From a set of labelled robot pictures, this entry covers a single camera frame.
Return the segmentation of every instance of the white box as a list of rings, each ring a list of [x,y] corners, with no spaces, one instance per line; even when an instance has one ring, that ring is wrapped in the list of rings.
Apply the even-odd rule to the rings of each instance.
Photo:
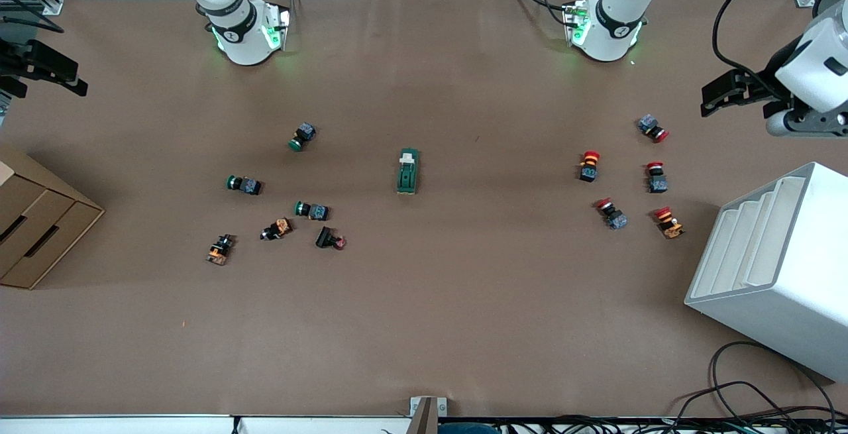
[[[848,178],[811,162],[724,205],[685,303],[848,382]]]

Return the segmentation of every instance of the brown table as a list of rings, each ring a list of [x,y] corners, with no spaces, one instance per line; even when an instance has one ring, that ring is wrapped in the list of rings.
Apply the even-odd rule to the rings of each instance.
[[[0,412],[387,415],[420,394],[455,415],[676,412],[741,338],[682,304],[717,208],[810,160],[848,172],[848,144],[772,138],[757,106],[700,118],[727,69],[709,40],[721,0],[655,0],[611,64],[525,3],[303,0],[297,52],[256,68],[225,60],[193,2],[67,3],[68,32],[42,36],[90,93],[31,84],[3,137],[106,214],[37,290],[0,290]],[[808,20],[739,0],[723,47],[760,68]],[[645,113],[664,143],[635,129]],[[320,132],[294,154],[303,121]],[[412,197],[394,191],[403,147],[421,151]],[[666,195],[644,188],[655,159]],[[225,190],[230,174],[266,192]],[[592,207],[607,196],[624,231]],[[299,199],[333,208],[343,252],[313,246]],[[664,205],[678,240],[649,217]],[[281,216],[296,231],[258,240]],[[204,255],[224,233],[238,242],[219,268]],[[719,376],[823,403],[749,349]],[[848,386],[827,391],[845,409]]]

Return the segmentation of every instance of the white container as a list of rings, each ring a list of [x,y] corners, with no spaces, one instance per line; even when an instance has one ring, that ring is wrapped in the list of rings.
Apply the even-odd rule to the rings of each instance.
[[[685,303],[848,382],[848,178],[811,162],[724,205]]]

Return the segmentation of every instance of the cardboard box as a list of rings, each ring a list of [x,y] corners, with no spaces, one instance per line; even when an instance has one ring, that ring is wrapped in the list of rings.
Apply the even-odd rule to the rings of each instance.
[[[33,289],[102,214],[30,156],[0,144],[0,285]]]

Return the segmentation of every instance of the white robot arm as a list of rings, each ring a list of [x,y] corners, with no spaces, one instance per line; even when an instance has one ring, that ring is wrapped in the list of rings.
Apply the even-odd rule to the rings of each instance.
[[[614,62],[636,43],[651,0],[580,0],[566,8],[566,39],[587,56]]]
[[[239,65],[263,62],[281,50],[288,32],[289,11],[263,0],[197,0],[212,22],[218,47]]]
[[[846,28],[848,0],[840,0],[776,52],[757,73],[760,81],[734,68],[703,87],[702,116],[730,105],[768,101],[763,116],[771,135],[848,137]]]

